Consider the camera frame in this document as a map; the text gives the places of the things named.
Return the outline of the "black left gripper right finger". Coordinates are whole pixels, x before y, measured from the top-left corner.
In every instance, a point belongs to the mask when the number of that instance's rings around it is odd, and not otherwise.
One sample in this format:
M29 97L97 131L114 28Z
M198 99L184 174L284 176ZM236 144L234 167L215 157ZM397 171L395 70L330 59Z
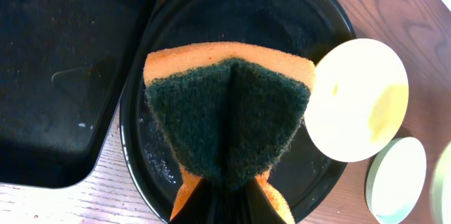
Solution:
M285 224L256 179L233 192L232 207L235 224Z

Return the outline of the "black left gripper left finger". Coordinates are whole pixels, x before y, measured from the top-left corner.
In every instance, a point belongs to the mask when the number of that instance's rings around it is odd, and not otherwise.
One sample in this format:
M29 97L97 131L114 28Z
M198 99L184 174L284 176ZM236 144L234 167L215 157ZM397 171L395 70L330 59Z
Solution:
M207 180L200 180L170 224L214 224L219 194Z

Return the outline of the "yellow green scrub sponge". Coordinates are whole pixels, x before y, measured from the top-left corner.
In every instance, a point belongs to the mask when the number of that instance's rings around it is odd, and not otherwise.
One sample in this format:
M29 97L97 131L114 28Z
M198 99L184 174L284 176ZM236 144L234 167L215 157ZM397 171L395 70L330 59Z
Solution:
M215 223L232 223L233 192L256 179L276 213L294 222L268 179L304 117L312 61L253 44L207 42L151 52L143 79L183 179L170 220L207 180L219 194Z

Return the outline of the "mint green plate with stain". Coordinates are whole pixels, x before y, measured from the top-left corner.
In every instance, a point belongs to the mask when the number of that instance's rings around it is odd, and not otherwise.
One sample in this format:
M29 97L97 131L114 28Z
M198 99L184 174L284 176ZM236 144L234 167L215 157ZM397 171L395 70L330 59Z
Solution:
M426 179L426 152L414 137L392 140L373 160L366 178L366 203L382 224L403 221L416 205Z

